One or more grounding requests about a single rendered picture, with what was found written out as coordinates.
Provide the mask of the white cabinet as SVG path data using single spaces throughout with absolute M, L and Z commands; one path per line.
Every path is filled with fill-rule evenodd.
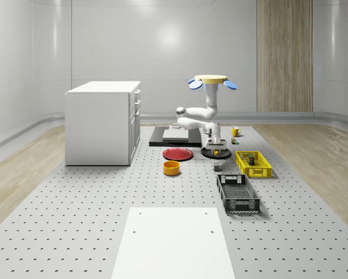
M 90 81 L 65 99 L 65 164 L 129 166 L 139 143 L 140 81 Z

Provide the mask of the red plate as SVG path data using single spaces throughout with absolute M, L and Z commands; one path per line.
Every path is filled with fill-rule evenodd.
M 193 152 L 186 148 L 168 148 L 163 151 L 163 157 L 167 160 L 185 161 L 193 157 Z

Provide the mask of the yellow basket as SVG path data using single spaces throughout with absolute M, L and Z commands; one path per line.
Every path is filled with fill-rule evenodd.
M 249 155 L 253 154 L 254 165 L 250 165 Z M 271 177 L 272 167 L 259 151 L 236 151 L 235 161 L 241 172 L 248 177 Z

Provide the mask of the dark grey basket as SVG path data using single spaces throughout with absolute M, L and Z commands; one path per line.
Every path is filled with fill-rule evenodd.
M 260 198 L 244 174 L 218 174 L 217 186 L 227 212 L 260 211 Z

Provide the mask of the white board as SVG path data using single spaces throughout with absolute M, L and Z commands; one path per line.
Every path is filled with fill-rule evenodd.
M 216 208 L 131 208 L 112 279 L 235 279 Z

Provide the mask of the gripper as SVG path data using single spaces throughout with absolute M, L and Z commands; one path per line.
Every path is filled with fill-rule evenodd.
M 208 138 L 206 141 L 206 149 L 224 149 L 224 140 L 215 140 L 214 138 Z

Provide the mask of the yellow bowl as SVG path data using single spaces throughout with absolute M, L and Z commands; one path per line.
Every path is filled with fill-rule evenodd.
M 180 173 L 180 163 L 175 160 L 168 160 L 164 162 L 163 173 L 167 176 L 176 176 Z

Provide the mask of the black plate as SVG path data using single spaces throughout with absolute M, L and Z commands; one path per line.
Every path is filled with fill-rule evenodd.
M 201 154 L 207 158 L 211 159 L 226 159 L 231 156 L 231 151 L 229 149 L 219 149 L 220 153 L 218 156 L 215 156 L 213 153 L 213 149 L 201 149 Z

